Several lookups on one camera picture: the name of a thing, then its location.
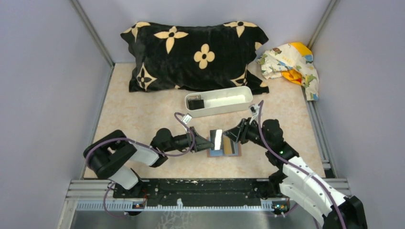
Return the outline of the brown leather card holder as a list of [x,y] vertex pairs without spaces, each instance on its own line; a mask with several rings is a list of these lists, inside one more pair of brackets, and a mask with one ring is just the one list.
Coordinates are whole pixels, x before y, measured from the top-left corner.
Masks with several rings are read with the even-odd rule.
[[230,138],[224,136],[222,146],[219,150],[207,150],[208,157],[235,157],[242,155],[241,144],[234,142]]

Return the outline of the white oblong plastic bin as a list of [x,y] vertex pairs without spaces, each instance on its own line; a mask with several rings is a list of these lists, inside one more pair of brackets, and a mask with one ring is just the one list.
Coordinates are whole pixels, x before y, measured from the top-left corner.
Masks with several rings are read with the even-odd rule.
[[[186,98],[192,95],[201,95],[205,108],[189,110]],[[247,110],[253,100],[251,89],[247,86],[232,87],[206,92],[196,92],[185,96],[184,102],[187,113],[193,118],[219,115]]]

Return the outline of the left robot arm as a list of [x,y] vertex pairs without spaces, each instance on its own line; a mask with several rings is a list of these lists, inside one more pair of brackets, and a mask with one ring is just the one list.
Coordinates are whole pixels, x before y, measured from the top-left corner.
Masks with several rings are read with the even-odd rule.
[[187,133],[173,136],[167,128],[156,132],[150,145],[144,145],[126,137],[121,130],[115,130],[88,146],[83,156],[86,166],[99,179],[108,179],[122,186],[131,197],[142,194],[143,184],[138,174],[125,166],[128,161],[138,161],[149,167],[159,167],[179,151],[179,156],[188,152],[214,149],[215,142],[200,136],[194,127]]

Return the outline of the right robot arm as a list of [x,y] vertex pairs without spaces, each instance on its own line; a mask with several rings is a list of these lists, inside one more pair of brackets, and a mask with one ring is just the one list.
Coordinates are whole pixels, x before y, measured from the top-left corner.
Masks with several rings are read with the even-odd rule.
[[262,124],[242,119],[224,135],[234,142],[252,142],[265,148],[269,162],[279,170],[269,177],[269,191],[275,197],[293,199],[324,229],[366,229],[363,203],[356,196],[339,192],[318,176],[283,137],[277,119]]

